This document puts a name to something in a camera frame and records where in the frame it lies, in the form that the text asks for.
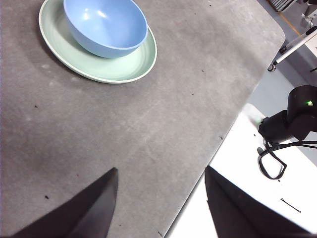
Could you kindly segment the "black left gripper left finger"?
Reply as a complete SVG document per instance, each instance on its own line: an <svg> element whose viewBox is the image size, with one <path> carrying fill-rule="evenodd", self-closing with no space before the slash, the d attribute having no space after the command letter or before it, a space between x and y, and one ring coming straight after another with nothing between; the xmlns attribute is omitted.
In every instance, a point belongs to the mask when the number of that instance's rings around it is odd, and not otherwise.
<svg viewBox="0 0 317 238"><path fill-rule="evenodd" d="M118 169L112 168L70 200L12 238L105 238L116 207Z"/></svg>

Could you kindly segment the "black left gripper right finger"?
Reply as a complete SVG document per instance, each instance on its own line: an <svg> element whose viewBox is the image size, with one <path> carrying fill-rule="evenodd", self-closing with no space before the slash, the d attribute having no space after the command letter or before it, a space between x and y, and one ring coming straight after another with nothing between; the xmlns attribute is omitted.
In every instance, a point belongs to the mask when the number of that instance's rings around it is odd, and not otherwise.
<svg viewBox="0 0 317 238"><path fill-rule="evenodd" d="M220 238L315 238L256 201L214 168L205 168L207 203Z"/></svg>

